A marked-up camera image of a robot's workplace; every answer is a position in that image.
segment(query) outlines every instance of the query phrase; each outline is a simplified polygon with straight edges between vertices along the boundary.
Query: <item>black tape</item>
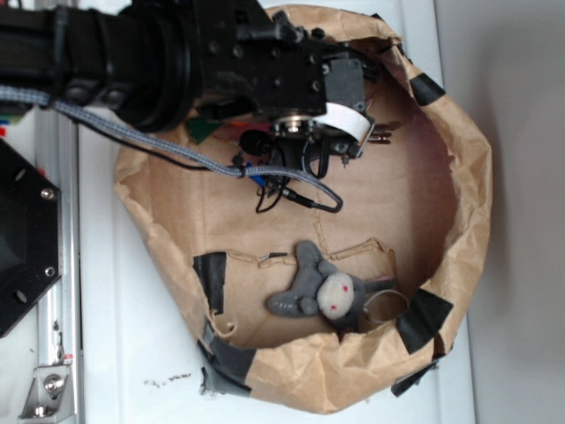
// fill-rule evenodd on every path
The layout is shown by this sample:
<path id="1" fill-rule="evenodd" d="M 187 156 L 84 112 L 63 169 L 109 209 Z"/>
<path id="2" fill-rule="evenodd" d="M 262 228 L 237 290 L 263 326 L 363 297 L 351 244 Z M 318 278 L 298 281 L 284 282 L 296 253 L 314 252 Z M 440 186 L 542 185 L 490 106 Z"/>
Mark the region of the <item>black tape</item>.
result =
<path id="1" fill-rule="evenodd" d="M 394 386 L 390 388 L 390 391 L 393 395 L 399 398 L 401 395 L 406 393 L 406 391 L 412 387 L 414 384 L 418 385 L 422 377 L 431 369 L 437 368 L 438 360 L 435 360 L 430 365 L 425 368 L 420 369 L 416 373 L 412 375 L 408 375 L 407 377 L 401 378 L 398 380 Z"/>
<path id="2" fill-rule="evenodd" d="M 410 307 L 396 319 L 406 350 L 412 354 L 432 340 L 453 309 L 453 304 L 425 290 L 418 290 Z"/>
<path id="3" fill-rule="evenodd" d="M 232 381 L 225 375 L 216 371 L 208 362 L 202 368 L 202 381 L 201 391 L 205 393 L 207 390 L 216 393 L 230 394 L 248 398 L 251 396 L 251 389 L 247 386 L 241 385 Z"/>
<path id="4" fill-rule="evenodd" d="M 251 389 L 245 386 L 245 379 L 247 378 L 247 373 L 249 373 L 257 349 L 243 349 L 223 342 L 215 335 L 214 330 L 209 324 L 207 324 L 204 330 L 203 338 L 208 350 L 205 349 L 202 344 L 199 344 L 199 346 L 209 366 L 231 385 L 235 384 L 238 386 L 238 391 L 251 391 Z M 209 370 L 208 374 L 211 378 L 214 377 L 215 380 L 217 380 L 218 375 L 212 375 Z"/>
<path id="5" fill-rule="evenodd" d="M 412 78 L 410 80 L 410 85 L 412 87 L 412 92 L 414 92 L 416 102 L 420 106 L 432 104 L 445 95 L 444 89 L 425 73 L 421 73 L 417 77 Z"/>
<path id="6" fill-rule="evenodd" d="M 226 281 L 225 252 L 203 254 L 194 258 L 194 270 L 202 283 L 211 309 L 223 314 L 223 285 Z"/>

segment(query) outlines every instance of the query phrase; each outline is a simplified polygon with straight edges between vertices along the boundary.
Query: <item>metal bracket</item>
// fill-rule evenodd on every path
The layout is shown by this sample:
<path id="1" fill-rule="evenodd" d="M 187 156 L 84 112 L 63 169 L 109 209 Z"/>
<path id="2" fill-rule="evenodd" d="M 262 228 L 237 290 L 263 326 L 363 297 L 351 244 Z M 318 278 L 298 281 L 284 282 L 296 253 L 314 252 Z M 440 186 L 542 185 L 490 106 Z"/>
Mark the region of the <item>metal bracket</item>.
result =
<path id="1" fill-rule="evenodd" d="M 38 367 L 19 424 L 57 424 L 74 413 L 70 366 Z"/>

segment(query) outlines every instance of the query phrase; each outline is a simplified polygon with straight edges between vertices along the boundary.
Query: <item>gray plush toy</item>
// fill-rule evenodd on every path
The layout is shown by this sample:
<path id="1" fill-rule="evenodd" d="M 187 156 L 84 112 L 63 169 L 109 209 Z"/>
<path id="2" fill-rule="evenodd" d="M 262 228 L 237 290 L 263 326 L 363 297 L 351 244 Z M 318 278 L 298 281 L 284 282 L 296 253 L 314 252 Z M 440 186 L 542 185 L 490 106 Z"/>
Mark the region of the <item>gray plush toy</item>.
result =
<path id="1" fill-rule="evenodd" d="M 358 331 L 366 294 L 390 289 L 395 284 L 392 276 L 366 283 L 341 272 L 309 240 L 298 243 L 297 259 L 298 272 L 290 289 L 267 301 L 273 314 L 294 318 L 323 314 L 336 329 Z"/>

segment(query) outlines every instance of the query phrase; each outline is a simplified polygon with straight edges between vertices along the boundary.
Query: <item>white wall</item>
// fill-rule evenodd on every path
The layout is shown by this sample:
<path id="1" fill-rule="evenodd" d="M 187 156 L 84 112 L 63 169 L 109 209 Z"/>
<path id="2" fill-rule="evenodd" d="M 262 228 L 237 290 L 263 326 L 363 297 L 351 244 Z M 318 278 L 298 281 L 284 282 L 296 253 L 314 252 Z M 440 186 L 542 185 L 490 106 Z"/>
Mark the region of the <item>white wall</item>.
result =
<path id="1" fill-rule="evenodd" d="M 477 417 L 565 420 L 565 1 L 436 0 L 445 86 L 493 145 L 470 311 Z"/>

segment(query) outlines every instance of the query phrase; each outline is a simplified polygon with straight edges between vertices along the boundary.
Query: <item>crumpled paper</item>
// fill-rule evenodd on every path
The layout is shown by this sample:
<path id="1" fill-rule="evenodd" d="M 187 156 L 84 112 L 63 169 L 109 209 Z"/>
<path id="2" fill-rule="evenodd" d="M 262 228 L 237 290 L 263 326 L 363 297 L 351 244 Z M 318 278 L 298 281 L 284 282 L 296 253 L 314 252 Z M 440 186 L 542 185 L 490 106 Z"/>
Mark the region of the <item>crumpled paper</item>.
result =
<path id="1" fill-rule="evenodd" d="M 256 215 L 256 185 L 212 172 L 183 170 L 124 148 L 116 192 L 137 224 L 187 327 L 202 340 L 207 322 L 222 340 L 258 348 L 245 385 L 253 398 L 315 413 L 332 413 L 387 388 L 451 350 L 482 273 L 490 231 L 491 149 L 448 95 L 425 106 L 411 82 L 422 72 L 397 48 L 401 38 L 382 20 L 310 6 L 285 6 L 294 25 L 322 27 L 337 41 L 382 63 L 367 84 L 369 113 L 398 122 L 390 145 L 369 145 L 343 167 L 332 157 L 324 183 L 342 195 L 328 214 L 281 201 Z M 183 127 L 163 134 L 222 163 L 238 152 L 220 132 L 194 145 Z M 306 197 L 310 186 L 293 183 Z M 327 258 L 356 276 L 394 274 L 411 297 L 423 289 L 454 305 L 439 334 L 408 353 L 393 320 L 340 340 L 320 318 L 268 313 L 265 301 L 296 272 L 297 242 L 314 240 Z M 224 310 L 211 310 L 192 264 L 227 253 Z M 287 256 L 262 260 L 270 253 Z"/>

